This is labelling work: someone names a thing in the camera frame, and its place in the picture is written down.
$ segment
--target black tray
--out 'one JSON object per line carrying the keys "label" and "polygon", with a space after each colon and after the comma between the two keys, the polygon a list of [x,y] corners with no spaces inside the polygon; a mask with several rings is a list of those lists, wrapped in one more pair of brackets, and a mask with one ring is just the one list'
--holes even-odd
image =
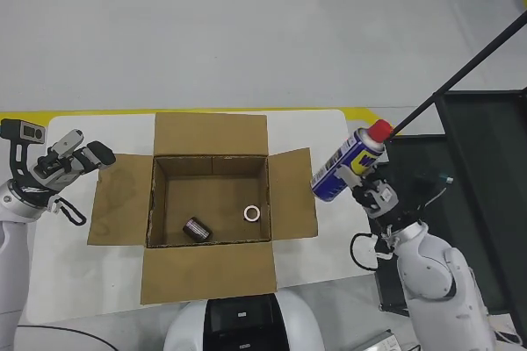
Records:
{"label": "black tray", "polygon": [[[386,152],[389,163],[379,165],[379,171],[395,187],[399,198],[407,197],[407,184],[418,170],[435,168],[455,178],[453,185],[426,208],[422,219],[430,226],[432,235],[446,240],[465,255],[477,276],[482,298],[490,312],[506,312],[504,297],[478,234],[473,214],[467,205],[460,179],[456,175],[445,136],[395,137],[386,145]],[[374,222],[370,224],[376,233],[378,230]],[[396,260],[381,263],[382,269],[376,273],[376,278],[383,307],[405,308]]]}
{"label": "black tray", "polygon": [[437,97],[436,107],[478,232],[527,347],[527,94],[448,91]]}

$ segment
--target blue spray can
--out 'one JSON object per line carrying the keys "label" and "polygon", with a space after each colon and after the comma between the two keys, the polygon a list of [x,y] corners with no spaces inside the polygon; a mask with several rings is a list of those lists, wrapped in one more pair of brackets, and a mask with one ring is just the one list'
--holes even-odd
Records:
{"label": "blue spray can", "polygon": [[362,175],[385,152],[383,142],[391,131],[392,127],[384,119],[368,129],[357,129],[313,175],[313,193],[322,201],[332,201],[347,187],[343,179],[335,175],[336,170],[346,165],[356,175]]}

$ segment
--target cardboard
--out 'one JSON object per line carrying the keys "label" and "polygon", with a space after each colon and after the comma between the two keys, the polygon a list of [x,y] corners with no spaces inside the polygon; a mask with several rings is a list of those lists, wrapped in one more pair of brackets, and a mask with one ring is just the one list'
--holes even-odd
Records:
{"label": "cardboard", "polygon": [[[265,116],[195,113],[157,114],[154,145],[100,171],[89,245],[145,246],[142,304],[275,291],[271,242],[318,233],[309,150],[268,156]],[[183,232],[193,216],[206,242]]]}

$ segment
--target white roll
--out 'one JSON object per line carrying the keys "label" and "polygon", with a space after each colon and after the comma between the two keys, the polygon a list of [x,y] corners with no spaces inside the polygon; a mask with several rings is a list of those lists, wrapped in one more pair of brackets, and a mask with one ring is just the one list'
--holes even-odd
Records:
{"label": "white roll", "polygon": [[[248,211],[255,210],[256,216],[254,218],[248,217]],[[257,206],[254,206],[253,204],[246,207],[244,209],[244,219],[246,219],[248,222],[257,222],[260,219],[260,209],[257,208]]]}

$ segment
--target gray floor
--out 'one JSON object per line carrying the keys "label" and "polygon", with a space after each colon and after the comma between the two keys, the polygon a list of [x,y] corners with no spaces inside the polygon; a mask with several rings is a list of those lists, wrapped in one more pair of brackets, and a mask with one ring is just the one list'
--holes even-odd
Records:
{"label": "gray floor", "polygon": [[[521,2],[0,0],[0,111],[367,106],[396,123],[511,22]],[[458,87],[525,85],[527,29]],[[433,110],[407,129],[440,131]],[[378,311],[372,276],[293,289],[313,308],[328,350],[387,328],[405,349],[414,344],[407,319]],[[59,325],[122,350],[160,350],[178,309]],[[18,331],[16,350],[49,349],[105,347]]]}

